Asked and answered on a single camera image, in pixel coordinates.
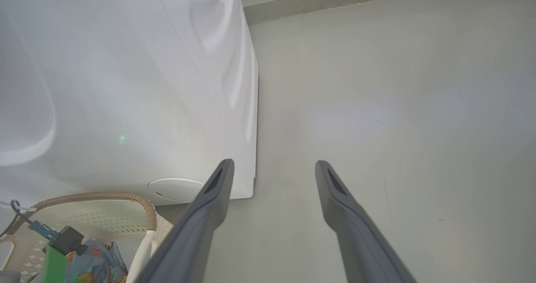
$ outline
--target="green object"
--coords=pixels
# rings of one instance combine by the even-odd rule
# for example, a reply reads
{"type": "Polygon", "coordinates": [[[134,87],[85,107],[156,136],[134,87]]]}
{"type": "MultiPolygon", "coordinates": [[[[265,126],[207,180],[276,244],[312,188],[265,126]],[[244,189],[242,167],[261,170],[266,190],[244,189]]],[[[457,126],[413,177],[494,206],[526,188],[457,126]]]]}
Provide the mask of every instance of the green object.
{"type": "Polygon", "coordinates": [[[62,283],[65,281],[65,268],[67,268],[67,257],[50,245],[46,245],[46,255],[44,258],[44,273],[42,283],[62,283]]]}

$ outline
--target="basket handle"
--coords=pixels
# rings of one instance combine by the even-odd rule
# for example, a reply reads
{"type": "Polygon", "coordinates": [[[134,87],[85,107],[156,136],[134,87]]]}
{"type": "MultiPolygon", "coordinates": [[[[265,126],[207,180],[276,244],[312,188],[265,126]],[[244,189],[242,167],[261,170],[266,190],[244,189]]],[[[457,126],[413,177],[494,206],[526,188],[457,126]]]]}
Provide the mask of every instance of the basket handle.
{"type": "MultiPolygon", "coordinates": [[[[157,230],[157,211],[155,207],[149,201],[149,199],[143,197],[142,195],[132,193],[132,192],[91,192],[91,193],[80,193],[67,196],[61,196],[51,199],[46,199],[46,201],[41,201],[33,207],[36,209],[33,212],[24,212],[23,215],[27,218],[30,218],[33,214],[38,211],[46,208],[61,205],[62,203],[76,203],[79,201],[101,201],[106,199],[119,200],[119,201],[135,201],[143,206],[145,209],[145,216],[147,216],[147,230],[157,230]]],[[[19,218],[13,226],[7,231],[8,235],[15,235],[17,230],[24,224],[24,220],[19,218]]]]}

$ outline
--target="gray plastic object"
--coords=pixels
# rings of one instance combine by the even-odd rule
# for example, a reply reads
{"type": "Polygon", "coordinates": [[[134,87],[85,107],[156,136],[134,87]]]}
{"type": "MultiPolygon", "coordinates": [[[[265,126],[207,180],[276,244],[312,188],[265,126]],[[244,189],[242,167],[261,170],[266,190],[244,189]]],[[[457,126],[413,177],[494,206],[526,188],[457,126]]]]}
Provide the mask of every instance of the gray plastic object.
{"type": "Polygon", "coordinates": [[[223,160],[136,278],[136,283],[203,282],[214,230],[227,214],[233,174],[233,160],[223,160]]]}
{"type": "Polygon", "coordinates": [[[415,283],[333,167],[326,161],[318,161],[314,174],[324,219],[337,233],[348,282],[415,283]]]}

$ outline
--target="beige plastic basket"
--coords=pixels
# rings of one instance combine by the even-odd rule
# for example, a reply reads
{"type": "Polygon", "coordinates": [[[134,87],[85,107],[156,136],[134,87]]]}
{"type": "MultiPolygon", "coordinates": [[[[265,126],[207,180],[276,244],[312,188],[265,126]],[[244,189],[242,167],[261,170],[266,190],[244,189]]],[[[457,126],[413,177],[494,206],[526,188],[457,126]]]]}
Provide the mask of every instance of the beige plastic basket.
{"type": "MultiPolygon", "coordinates": [[[[35,212],[25,212],[25,216],[58,232],[64,226],[72,226],[84,235],[84,241],[117,241],[129,270],[127,283],[136,279],[144,261],[173,227],[156,213],[147,198],[130,192],[75,194],[42,201],[34,208],[35,212]]],[[[47,243],[44,237],[27,227],[19,218],[0,241],[12,245],[2,269],[20,271],[23,282],[41,272],[42,248],[47,243]]]]}

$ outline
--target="floor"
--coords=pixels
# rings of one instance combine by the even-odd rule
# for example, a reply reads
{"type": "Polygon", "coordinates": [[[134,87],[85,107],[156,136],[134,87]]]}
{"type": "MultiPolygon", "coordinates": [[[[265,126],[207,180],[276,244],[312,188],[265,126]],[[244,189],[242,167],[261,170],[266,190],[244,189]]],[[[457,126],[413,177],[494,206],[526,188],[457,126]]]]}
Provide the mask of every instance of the floor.
{"type": "Polygon", "coordinates": [[[535,1],[378,0],[251,26],[256,190],[230,202],[205,282],[346,282],[319,159],[417,281],[532,281],[535,1]]]}

